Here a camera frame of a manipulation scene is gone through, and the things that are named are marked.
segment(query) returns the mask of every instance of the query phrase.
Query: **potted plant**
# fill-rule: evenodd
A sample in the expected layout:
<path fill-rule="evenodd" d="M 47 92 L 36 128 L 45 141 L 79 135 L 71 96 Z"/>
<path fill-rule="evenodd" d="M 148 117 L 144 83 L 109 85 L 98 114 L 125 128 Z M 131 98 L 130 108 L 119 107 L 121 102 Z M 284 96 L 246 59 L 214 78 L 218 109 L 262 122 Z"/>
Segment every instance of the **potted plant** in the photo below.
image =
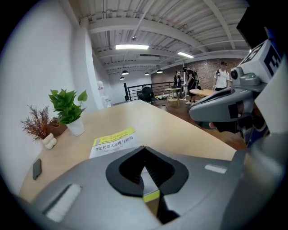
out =
<path fill-rule="evenodd" d="M 79 136 L 84 132 L 83 123 L 80 119 L 81 113 L 84 109 L 81 108 L 82 102 L 87 101 L 87 92 L 83 91 L 79 97 L 78 101 L 80 105 L 74 104 L 74 98 L 76 97 L 75 91 L 66 92 L 66 90 L 51 90 L 51 95 L 49 95 L 51 102 L 54 105 L 54 111 L 58 112 L 59 123 L 66 124 L 70 132 L 75 136 Z"/>
<path fill-rule="evenodd" d="M 48 106 L 39 111 L 37 107 L 29 106 L 29 108 L 32 118 L 27 117 L 25 121 L 20 121 L 23 124 L 23 130 L 28 135 L 32 135 L 34 141 L 42 140 L 47 149 L 52 149 L 57 140 L 51 133 L 51 129 L 57 126 L 57 119 L 55 117 L 49 118 Z"/>

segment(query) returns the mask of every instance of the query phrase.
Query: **ceiling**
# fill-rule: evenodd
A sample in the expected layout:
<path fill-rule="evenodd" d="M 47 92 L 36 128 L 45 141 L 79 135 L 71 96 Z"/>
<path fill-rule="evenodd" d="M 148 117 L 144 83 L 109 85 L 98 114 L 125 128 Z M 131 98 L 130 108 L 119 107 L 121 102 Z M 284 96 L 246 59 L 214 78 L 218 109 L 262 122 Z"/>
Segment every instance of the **ceiling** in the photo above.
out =
<path fill-rule="evenodd" d="M 244 0 L 70 0 L 70 4 L 79 22 L 88 19 L 93 50 L 109 75 L 124 69 L 151 73 L 191 61 L 178 52 L 203 60 L 245 57 L 250 49 L 236 29 L 248 7 Z M 149 49 L 116 50 L 117 44 L 143 44 Z"/>

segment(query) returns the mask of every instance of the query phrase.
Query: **wooden table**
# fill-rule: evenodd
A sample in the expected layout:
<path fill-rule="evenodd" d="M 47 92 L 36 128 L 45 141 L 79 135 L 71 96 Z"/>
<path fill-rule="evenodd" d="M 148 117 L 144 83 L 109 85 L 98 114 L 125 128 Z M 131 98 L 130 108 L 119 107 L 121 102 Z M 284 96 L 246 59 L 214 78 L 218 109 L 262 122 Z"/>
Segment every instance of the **wooden table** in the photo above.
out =
<path fill-rule="evenodd" d="M 178 93 L 177 93 L 177 90 L 180 90 L 180 89 L 181 88 L 166 88 L 166 89 L 164 89 L 166 91 L 169 91 L 169 95 L 167 97 L 166 106 L 168 105 L 168 102 L 172 102 L 172 105 L 174 104 L 174 102 L 177 102 L 178 103 L 178 107 L 180 107 Z"/>
<path fill-rule="evenodd" d="M 143 146 L 173 153 L 231 160 L 235 149 L 196 126 L 141 100 L 124 103 L 81 117 L 85 131 L 73 136 L 67 129 L 51 150 L 43 149 L 42 174 L 32 179 L 30 168 L 20 197 L 31 202 L 50 182 L 89 158 L 95 138 L 122 131 L 130 126 Z"/>
<path fill-rule="evenodd" d="M 193 94 L 196 94 L 199 96 L 203 96 L 203 97 L 207 97 L 207 96 L 210 96 L 216 92 L 213 90 L 210 90 L 210 89 L 204 89 L 204 90 L 192 89 L 192 90 L 190 90 L 190 93 L 193 93 Z"/>

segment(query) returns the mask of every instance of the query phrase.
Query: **brick wall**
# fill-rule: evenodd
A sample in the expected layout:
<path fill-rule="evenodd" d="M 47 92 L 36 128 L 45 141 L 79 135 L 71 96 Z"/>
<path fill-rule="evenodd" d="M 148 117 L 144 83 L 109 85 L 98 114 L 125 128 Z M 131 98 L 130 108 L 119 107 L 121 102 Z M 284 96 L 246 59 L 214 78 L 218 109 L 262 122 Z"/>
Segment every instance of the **brick wall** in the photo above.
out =
<path fill-rule="evenodd" d="M 242 59 L 237 58 L 209 59 L 198 62 L 191 62 L 186 64 L 186 66 L 194 71 L 197 71 L 199 81 L 203 89 L 212 89 L 214 85 L 214 74 L 217 69 L 220 69 L 221 61 L 226 61 L 227 71 L 231 77 L 231 69 L 236 67 L 241 62 L 241 60 Z M 162 74 L 152 74 L 152 83 L 173 81 L 176 70 L 182 69 L 183 66 L 179 65 L 163 70 Z"/>

